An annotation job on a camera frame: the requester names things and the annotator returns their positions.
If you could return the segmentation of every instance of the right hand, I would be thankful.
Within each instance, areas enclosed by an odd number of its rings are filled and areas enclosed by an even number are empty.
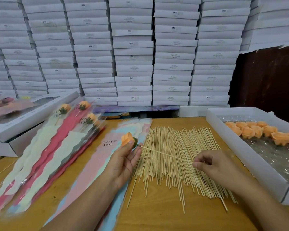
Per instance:
[[[252,180],[221,150],[202,151],[195,157],[193,166],[236,194],[242,194],[244,187],[252,183]]]

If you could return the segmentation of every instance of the hand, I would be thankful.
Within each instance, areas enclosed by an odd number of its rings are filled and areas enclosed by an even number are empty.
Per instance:
[[[252,182],[221,150],[202,151],[195,157],[193,166],[205,172],[216,183],[239,195]]]
[[[118,147],[112,154],[110,160],[104,170],[107,178],[114,184],[116,190],[119,190],[131,177],[133,168],[141,155],[141,147],[136,147],[134,151],[132,147],[133,141]]]

